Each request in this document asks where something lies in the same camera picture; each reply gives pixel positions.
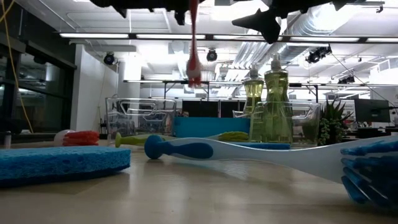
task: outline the orange object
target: orange object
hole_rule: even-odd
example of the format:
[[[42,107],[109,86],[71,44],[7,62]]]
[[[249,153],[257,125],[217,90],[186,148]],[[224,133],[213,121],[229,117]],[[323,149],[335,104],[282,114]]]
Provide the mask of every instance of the orange object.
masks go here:
[[[63,138],[63,146],[97,146],[99,136],[95,131],[67,133]]]
[[[187,76],[189,87],[198,86],[201,84],[201,65],[199,62],[197,40],[196,40],[196,27],[197,27],[197,12],[198,0],[190,0],[190,12],[192,21],[192,45],[191,54],[187,63]]]

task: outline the desk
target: desk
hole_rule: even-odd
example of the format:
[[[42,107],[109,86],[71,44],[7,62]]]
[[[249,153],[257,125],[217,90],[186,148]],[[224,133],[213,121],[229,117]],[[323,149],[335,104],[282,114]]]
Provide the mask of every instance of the desk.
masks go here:
[[[192,162],[142,150],[111,177],[0,190],[7,224],[397,223],[342,185],[259,161]]]

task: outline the plastic dish rack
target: plastic dish rack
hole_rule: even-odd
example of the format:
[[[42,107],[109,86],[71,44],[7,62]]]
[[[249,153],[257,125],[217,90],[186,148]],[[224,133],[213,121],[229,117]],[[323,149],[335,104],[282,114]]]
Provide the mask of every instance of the plastic dish rack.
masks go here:
[[[116,133],[122,137],[138,134],[173,135],[175,107],[174,100],[107,98],[109,145],[114,144]]]

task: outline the blue bristles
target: blue bristles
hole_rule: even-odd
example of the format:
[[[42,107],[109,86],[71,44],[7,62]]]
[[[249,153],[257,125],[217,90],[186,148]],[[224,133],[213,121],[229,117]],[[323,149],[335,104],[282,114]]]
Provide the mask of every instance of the blue bristles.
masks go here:
[[[341,153],[343,155],[351,156],[365,156],[369,153],[385,153],[385,152],[397,152],[398,142],[384,142],[379,141],[368,146],[359,146],[352,149],[342,149]]]
[[[342,149],[342,155],[359,156],[342,158],[345,176],[341,178],[349,197],[356,203],[372,201],[380,207],[398,205],[398,152],[397,142],[379,141],[371,145]],[[371,153],[390,156],[362,157]]]
[[[352,160],[352,159],[347,159],[347,158],[342,158],[341,162],[351,168],[351,169],[359,169],[360,167],[362,167],[362,165],[360,165],[359,163],[357,163],[356,161]]]
[[[369,185],[369,182],[366,181],[364,178],[362,178],[359,174],[355,173],[354,171],[352,171],[350,168],[347,167],[345,167],[343,171],[346,174],[346,176],[349,178],[349,180],[352,181],[352,183],[355,186],[357,186],[358,189],[364,192],[368,196],[368,198],[372,200],[372,202],[381,207],[388,207],[391,205],[391,203],[382,195],[380,195],[379,192],[372,189]]]
[[[342,177],[341,181],[343,182],[349,197],[354,202],[364,204],[366,201],[368,201],[368,198],[349,180],[348,177]]]

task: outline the blue sponge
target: blue sponge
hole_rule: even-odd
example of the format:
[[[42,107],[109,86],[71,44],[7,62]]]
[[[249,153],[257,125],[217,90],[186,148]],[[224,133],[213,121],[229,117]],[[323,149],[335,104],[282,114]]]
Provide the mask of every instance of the blue sponge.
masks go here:
[[[109,175],[130,167],[130,153],[101,146],[0,150],[0,187]]]

